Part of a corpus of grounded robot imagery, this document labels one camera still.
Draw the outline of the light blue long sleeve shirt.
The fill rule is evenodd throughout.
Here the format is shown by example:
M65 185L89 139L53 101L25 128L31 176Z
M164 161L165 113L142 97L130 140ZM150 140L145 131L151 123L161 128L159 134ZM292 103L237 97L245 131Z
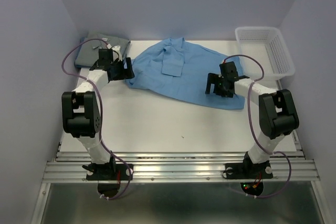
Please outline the light blue long sleeve shirt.
M242 110L244 97L222 98L205 94L208 74L219 73L219 65L226 57L184 38L168 38L132 60L134 78L126 80L126 84L132 89L150 90L196 105Z

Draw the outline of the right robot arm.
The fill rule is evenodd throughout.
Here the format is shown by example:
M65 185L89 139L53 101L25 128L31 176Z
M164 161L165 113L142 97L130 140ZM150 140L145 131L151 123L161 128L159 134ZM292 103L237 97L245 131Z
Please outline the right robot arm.
M234 62L223 61L220 73L207 76L206 94L213 92L223 98L235 95L258 106L261 133L252 134L255 143L240 163L226 163L225 179L254 179L273 177L270 157L277 145L299 126L295 103L289 90L268 88L248 76L240 76Z

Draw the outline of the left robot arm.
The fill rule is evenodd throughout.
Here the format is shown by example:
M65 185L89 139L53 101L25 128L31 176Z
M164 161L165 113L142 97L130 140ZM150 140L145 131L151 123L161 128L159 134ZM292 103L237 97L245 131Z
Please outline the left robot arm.
M111 81L134 77L131 59L122 55L120 46L99 49L98 60L89 69L83 82L61 96L62 124L66 133L76 138L90 156L83 165L90 181L131 180L133 167L121 161L102 140L103 105L101 90Z

